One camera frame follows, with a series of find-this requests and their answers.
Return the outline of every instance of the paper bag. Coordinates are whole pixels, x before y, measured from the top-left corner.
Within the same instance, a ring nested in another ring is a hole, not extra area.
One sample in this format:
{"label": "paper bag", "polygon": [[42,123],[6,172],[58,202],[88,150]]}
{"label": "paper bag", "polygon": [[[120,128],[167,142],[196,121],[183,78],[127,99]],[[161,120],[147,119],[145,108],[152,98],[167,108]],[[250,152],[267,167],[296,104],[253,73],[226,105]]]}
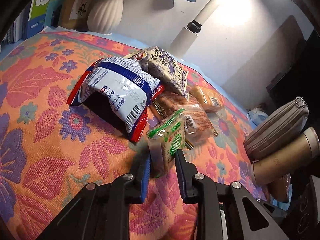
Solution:
{"label": "paper bag", "polygon": [[67,29],[85,29],[92,0],[64,0],[58,25]]}

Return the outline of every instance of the calligraphy print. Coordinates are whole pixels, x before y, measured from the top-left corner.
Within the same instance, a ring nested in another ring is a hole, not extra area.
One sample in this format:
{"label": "calligraphy print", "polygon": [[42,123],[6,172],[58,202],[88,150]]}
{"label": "calligraphy print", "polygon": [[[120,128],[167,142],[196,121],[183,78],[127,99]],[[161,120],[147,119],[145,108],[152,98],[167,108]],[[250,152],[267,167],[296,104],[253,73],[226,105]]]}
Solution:
{"label": "calligraphy print", "polygon": [[75,0],[72,6],[69,20],[82,19],[87,16],[91,0]]}

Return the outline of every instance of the red and blue packaging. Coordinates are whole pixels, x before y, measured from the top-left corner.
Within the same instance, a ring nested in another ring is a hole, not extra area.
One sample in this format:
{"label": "red and blue packaging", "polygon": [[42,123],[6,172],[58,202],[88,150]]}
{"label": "red and blue packaging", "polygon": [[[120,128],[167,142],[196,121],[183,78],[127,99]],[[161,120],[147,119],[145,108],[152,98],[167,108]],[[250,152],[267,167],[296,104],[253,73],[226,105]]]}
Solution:
{"label": "red and blue packaging", "polygon": [[147,124],[147,107],[164,91],[160,80],[142,71],[133,59],[109,57],[93,63],[73,88],[67,104],[78,106],[98,91],[125,123],[131,141],[140,140]]}

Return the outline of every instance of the green packaged snack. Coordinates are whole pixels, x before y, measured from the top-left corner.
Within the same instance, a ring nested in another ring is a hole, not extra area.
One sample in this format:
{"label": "green packaged snack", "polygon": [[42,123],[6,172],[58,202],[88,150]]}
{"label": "green packaged snack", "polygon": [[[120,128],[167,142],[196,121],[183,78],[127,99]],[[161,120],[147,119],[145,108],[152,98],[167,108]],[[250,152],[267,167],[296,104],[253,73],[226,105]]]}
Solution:
{"label": "green packaged snack", "polygon": [[184,109],[175,111],[147,133],[153,173],[159,178],[172,167],[174,153],[185,143],[186,117]]}

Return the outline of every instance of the book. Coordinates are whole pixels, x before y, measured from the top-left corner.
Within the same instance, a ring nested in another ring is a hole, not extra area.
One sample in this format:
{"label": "book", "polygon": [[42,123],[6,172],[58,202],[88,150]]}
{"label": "book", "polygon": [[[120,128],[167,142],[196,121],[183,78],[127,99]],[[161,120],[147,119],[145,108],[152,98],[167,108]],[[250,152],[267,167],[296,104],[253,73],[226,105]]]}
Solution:
{"label": "book", "polygon": [[9,30],[7,31],[7,41],[8,41],[8,44],[13,43],[13,24],[10,26]]}
{"label": "book", "polygon": [[53,0],[48,3],[47,13],[45,14],[44,19],[44,26],[58,26],[63,1],[64,0]]}
{"label": "book", "polygon": [[24,9],[13,23],[13,42],[14,43],[22,38],[23,14],[24,14]]}
{"label": "book", "polygon": [[44,28],[44,20],[51,0],[32,0],[25,8],[23,15],[22,38],[24,40],[37,34]]}
{"label": "book", "polygon": [[2,39],[2,41],[5,41],[7,39],[7,34],[5,34],[4,38]]}

